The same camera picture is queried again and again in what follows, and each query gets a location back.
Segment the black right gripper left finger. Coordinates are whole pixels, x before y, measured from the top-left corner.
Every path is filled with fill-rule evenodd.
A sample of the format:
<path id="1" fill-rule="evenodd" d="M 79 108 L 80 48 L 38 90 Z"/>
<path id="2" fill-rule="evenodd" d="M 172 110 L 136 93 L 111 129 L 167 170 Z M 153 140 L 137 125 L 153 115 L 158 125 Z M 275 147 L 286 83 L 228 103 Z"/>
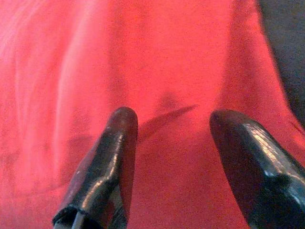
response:
<path id="1" fill-rule="evenodd" d="M 138 119 L 115 110 L 93 148 L 77 167 L 52 219 L 55 229 L 125 229 L 131 201 Z"/>

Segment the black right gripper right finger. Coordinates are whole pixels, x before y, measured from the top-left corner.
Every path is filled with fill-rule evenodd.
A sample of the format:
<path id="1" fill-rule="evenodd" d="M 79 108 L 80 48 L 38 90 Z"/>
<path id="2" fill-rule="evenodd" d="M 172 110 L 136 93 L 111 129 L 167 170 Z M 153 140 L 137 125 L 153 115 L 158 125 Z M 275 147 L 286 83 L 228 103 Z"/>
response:
<path id="1" fill-rule="evenodd" d="M 304 168 L 260 123 L 240 112 L 212 112 L 210 130 L 249 227 L 304 228 Z"/>

